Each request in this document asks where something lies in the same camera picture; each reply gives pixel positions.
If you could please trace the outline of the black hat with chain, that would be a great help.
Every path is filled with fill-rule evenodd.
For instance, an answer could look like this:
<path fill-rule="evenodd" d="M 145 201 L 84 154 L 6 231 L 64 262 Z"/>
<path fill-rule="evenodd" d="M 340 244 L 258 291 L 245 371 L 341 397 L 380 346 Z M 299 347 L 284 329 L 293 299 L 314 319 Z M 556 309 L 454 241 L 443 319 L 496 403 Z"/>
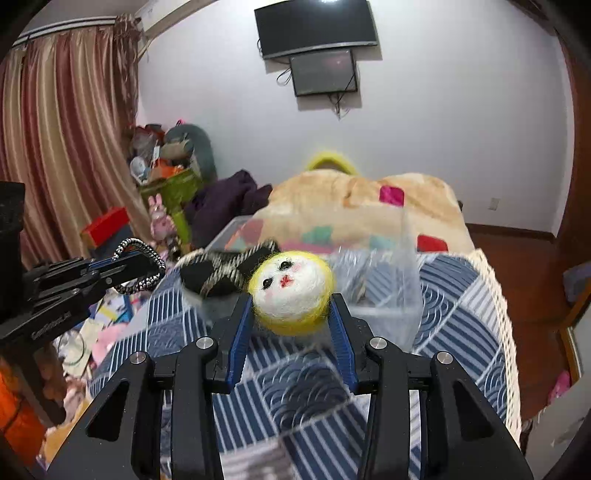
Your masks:
<path fill-rule="evenodd" d="M 245 291 L 253 273 L 268 258 L 280 253 L 274 240 L 266 240 L 242 252 L 199 253 L 180 266 L 182 285 L 201 298 Z"/>

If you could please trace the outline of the pink rabbit toy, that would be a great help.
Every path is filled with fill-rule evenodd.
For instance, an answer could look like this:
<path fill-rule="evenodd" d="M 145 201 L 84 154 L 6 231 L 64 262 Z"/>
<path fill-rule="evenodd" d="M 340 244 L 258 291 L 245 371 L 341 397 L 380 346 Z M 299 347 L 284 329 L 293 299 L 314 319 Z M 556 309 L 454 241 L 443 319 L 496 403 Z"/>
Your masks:
<path fill-rule="evenodd" d="M 148 197 L 148 212 L 150 216 L 150 234 L 154 241 L 162 242 L 176 234 L 176 227 L 168 215 L 159 193 Z"/>

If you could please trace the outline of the red box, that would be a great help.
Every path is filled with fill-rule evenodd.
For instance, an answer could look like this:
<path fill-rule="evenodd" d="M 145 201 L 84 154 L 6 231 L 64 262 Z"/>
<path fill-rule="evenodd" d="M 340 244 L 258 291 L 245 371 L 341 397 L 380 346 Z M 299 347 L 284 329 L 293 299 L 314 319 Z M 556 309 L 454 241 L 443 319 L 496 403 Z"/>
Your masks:
<path fill-rule="evenodd" d="M 126 209 L 113 207 L 80 232 L 81 240 L 88 249 L 94 250 L 102 246 L 128 222 L 129 217 Z"/>

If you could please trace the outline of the green storage box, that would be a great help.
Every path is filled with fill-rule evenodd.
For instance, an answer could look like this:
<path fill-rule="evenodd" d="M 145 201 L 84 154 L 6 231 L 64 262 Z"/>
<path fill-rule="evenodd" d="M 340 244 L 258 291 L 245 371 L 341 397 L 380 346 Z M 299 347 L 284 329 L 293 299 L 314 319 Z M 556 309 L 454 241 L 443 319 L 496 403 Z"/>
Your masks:
<path fill-rule="evenodd" d="M 145 207 L 148 198 L 159 194 L 169 214 L 181 211 L 195 193 L 204 186 L 204 182 L 190 169 L 185 169 L 166 179 L 139 186 L 138 191 Z"/>

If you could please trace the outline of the blue white patterned bedspread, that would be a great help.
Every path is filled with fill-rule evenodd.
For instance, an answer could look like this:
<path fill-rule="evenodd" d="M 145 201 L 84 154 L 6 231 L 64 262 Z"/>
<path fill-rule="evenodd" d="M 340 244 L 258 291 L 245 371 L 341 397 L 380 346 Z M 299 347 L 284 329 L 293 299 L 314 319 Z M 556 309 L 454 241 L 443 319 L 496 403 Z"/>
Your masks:
<path fill-rule="evenodd" d="M 413 350 L 452 354 L 513 436 L 522 429 L 516 346 L 507 302 L 485 254 L 423 254 L 423 312 Z M 166 275 L 100 363 L 97 395 L 135 351 L 179 351 L 208 330 L 204 311 Z M 351 394 L 323 347 L 253 336 L 242 380 L 213 400 L 228 479 L 353 479 L 361 460 L 369 399 Z"/>

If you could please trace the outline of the beige fleece blanket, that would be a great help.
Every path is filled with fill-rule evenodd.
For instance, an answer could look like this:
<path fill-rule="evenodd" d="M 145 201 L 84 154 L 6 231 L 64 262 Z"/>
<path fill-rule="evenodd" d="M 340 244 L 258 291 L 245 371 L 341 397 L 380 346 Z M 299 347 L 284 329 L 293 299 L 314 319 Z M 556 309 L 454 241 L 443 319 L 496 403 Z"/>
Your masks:
<path fill-rule="evenodd" d="M 369 180 L 335 170 L 308 171 L 280 183 L 256 219 L 311 214 L 329 224 L 341 219 L 370 221 L 370 233 L 387 234 L 406 220 L 414 237 L 446 243 L 451 253 L 469 254 L 475 246 L 459 201 L 445 181 L 422 173 Z"/>

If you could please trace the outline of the dark purple clothing pile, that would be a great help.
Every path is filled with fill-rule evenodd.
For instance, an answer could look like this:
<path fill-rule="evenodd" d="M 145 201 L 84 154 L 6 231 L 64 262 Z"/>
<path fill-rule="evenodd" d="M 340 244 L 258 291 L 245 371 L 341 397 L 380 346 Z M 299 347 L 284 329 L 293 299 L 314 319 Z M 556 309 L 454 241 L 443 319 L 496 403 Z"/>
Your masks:
<path fill-rule="evenodd" d="M 273 186 L 257 185 L 246 170 L 203 186 L 184 206 L 191 246 L 205 248 L 232 219 L 266 207 L 271 191 Z"/>

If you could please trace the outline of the grey green plush dinosaur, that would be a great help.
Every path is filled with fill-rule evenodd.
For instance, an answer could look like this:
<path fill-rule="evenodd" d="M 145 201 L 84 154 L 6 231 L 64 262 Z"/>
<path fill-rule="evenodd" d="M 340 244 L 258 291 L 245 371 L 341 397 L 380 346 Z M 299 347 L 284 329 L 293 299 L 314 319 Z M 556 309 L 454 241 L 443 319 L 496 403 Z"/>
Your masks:
<path fill-rule="evenodd" d="M 211 140 L 200 127 L 178 123 L 164 135 L 160 157 L 171 165 L 190 168 L 204 183 L 217 180 Z"/>

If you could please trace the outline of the yellow plush hoop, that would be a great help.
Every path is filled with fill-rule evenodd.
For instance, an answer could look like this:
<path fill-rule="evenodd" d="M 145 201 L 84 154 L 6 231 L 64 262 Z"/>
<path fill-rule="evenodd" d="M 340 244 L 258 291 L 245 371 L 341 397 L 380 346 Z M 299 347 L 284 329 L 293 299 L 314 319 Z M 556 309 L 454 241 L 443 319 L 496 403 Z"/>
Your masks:
<path fill-rule="evenodd" d="M 358 170 L 348 158 L 339 152 L 325 150 L 311 157 L 304 168 L 305 171 L 334 170 L 346 175 L 356 175 Z"/>

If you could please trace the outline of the striped brown curtain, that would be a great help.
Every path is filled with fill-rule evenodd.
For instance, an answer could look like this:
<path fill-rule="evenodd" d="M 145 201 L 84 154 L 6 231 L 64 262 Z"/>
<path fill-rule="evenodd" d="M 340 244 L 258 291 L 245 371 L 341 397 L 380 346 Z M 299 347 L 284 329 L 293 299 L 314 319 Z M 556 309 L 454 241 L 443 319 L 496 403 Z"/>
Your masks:
<path fill-rule="evenodd" d="M 26 267 L 84 255 L 81 231 L 113 207 L 126 209 L 136 236 L 149 235 L 127 165 L 139 39 L 122 15 L 33 39 L 1 63 L 1 177 L 26 186 Z"/>

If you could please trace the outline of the white air conditioner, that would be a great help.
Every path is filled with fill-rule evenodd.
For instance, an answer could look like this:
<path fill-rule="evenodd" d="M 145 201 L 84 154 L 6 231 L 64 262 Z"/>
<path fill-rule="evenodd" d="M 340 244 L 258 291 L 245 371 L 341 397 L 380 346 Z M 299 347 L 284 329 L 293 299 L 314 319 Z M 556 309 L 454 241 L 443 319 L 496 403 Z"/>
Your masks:
<path fill-rule="evenodd" d="M 155 39 L 186 17 L 215 0 L 151 0 L 135 14 L 147 39 Z"/>

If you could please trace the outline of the small black wall monitor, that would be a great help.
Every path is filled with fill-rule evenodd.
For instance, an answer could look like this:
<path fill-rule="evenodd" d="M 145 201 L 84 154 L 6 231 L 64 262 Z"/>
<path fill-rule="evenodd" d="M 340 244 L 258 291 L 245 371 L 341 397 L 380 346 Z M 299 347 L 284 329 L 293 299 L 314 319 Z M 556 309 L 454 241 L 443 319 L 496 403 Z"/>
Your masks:
<path fill-rule="evenodd" d="M 297 97 L 358 90 L 356 61 L 351 49 L 322 50 L 291 56 L 290 72 Z"/>

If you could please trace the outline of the wall mounted black television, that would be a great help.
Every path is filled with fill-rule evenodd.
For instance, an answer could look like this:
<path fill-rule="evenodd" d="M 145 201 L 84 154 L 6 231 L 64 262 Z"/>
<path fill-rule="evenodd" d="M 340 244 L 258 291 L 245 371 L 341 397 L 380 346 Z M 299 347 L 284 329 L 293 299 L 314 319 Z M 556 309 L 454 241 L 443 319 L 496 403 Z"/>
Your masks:
<path fill-rule="evenodd" d="M 365 0 L 283 1 L 256 9 L 263 58 L 339 47 L 379 44 Z"/>

